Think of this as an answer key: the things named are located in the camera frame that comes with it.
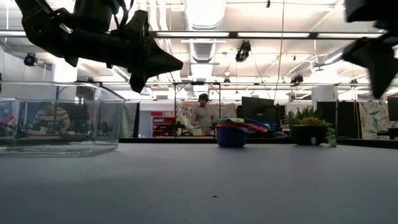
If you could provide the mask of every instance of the black robotic claw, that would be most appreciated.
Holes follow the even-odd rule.
[[[376,39],[361,38],[344,49],[343,60],[368,69],[373,97],[380,98],[398,72],[393,46],[398,44],[396,0],[346,0],[346,21],[376,21],[375,27],[386,30]]]
[[[52,10],[45,0],[16,0],[26,36],[33,44],[74,67],[80,57],[108,67],[125,67],[131,73],[132,90],[141,92],[148,78],[181,70],[183,63],[149,35],[146,11],[136,11],[126,25],[106,32],[119,2],[76,0],[74,13],[69,13],[64,8]]]

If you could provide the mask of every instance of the blue bowl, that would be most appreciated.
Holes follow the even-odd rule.
[[[221,147],[243,147],[246,132],[234,127],[217,127],[217,144]]]

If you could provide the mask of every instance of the striped shirt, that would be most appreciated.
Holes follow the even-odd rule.
[[[39,112],[37,112],[35,116],[34,124],[45,123],[46,124],[45,127],[52,129],[54,118],[57,121],[57,123],[62,124],[64,127],[70,126],[68,113],[62,108],[57,108],[56,116],[54,116],[54,111],[48,113],[44,110],[40,110]]]

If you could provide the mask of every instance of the green plant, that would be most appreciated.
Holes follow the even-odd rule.
[[[330,123],[325,120],[321,120],[322,109],[318,108],[314,110],[312,107],[306,107],[302,111],[297,108],[297,113],[289,111],[285,116],[287,123],[290,125],[306,125],[306,126],[326,126],[326,141],[331,147],[336,147],[336,130],[331,127]]]

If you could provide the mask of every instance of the potted plant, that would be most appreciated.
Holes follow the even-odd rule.
[[[322,110],[306,107],[297,113],[289,111],[285,116],[290,124],[290,134],[298,145],[318,146],[326,139],[331,147],[336,147],[335,130],[330,123],[321,120]]]

